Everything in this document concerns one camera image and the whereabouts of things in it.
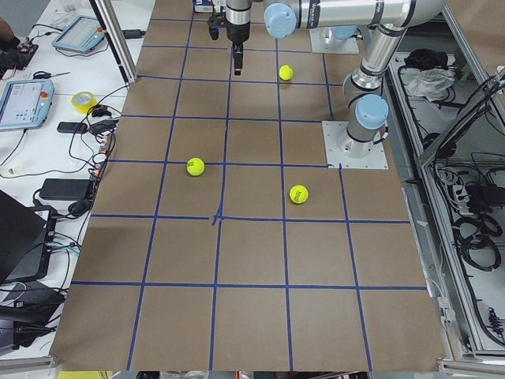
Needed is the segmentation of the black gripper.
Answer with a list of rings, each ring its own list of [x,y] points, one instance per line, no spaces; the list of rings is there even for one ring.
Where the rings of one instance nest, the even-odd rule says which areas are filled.
[[[241,76],[244,59],[244,43],[250,35],[250,0],[226,0],[225,26],[227,38],[233,43],[234,75]]]

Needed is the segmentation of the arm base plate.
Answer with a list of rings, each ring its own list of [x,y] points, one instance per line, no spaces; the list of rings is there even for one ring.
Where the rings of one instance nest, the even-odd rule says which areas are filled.
[[[310,31],[312,52],[321,54],[359,53],[357,26],[345,25],[315,28]]]
[[[327,167],[334,169],[387,170],[387,157],[380,133],[361,143],[347,134],[348,122],[322,121]]]

